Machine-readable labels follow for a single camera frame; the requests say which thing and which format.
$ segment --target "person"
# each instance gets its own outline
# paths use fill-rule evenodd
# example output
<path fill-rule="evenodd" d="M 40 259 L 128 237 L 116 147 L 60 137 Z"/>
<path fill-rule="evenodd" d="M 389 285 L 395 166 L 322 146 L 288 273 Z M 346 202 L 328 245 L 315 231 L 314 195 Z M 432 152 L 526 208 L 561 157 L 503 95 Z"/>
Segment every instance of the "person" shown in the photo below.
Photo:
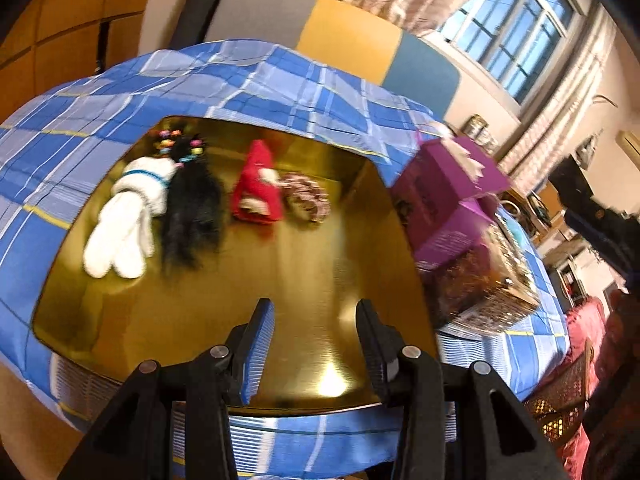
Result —
<path fill-rule="evenodd" d="M 640 468 L 640 297 L 618 290 L 610 302 L 600 383 L 583 422 L 590 446 L 582 480 L 637 478 Z"/>

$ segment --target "gray cushion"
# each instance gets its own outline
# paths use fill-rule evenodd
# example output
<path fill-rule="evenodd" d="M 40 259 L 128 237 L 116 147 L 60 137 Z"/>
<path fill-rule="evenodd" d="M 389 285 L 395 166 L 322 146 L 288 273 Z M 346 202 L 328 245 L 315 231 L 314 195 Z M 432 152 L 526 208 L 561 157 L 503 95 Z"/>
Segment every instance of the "gray cushion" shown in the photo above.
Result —
<path fill-rule="evenodd" d="M 243 38 L 295 48 L 316 0 L 221 0 L 204 41 Z"/>

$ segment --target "white stuffed toy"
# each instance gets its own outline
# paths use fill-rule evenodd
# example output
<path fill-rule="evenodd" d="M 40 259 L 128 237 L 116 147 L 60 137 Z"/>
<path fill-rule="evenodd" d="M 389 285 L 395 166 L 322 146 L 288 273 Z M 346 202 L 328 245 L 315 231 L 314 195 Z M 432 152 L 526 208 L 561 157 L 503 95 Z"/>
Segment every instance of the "white stuffed toy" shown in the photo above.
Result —
<path fill-rule="evenodd" d="M 151 217 L 166 211 L 174 173 L 170 158 L 143 156 L 126 165 L 84 247 L 84 270 L 90 276 L 101 278 L 111 267 L 123 278 L 145 273 L 145 259 L 154 253 Z"/>

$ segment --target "air conditioner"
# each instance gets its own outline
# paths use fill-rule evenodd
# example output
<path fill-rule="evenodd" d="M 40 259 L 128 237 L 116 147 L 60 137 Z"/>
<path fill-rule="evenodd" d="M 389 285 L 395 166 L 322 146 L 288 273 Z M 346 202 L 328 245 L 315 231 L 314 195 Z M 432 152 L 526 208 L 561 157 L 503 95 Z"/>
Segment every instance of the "air conditioner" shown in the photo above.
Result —
<path fill-rule="evenodd" d="M 620 132 L 616 141 L 631 161 L 640 170 L 640 139 L 631 132 Z"/>

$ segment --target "floor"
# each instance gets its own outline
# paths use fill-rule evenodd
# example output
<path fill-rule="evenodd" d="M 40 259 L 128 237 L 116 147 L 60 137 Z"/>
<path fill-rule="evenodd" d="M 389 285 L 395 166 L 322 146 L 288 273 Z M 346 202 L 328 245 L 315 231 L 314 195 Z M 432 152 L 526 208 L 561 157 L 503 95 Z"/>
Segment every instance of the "floor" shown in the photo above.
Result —
<path fill-rule="evenodd" d="M 56 480 L 82 438 L 79 431 L 51 413 L 3 365 L 0 365 L 0 436 L 6 453 L 27 480 Z M 15 474 L 4 452 L 0 452 L 0 478 L 22 480 Z"/>

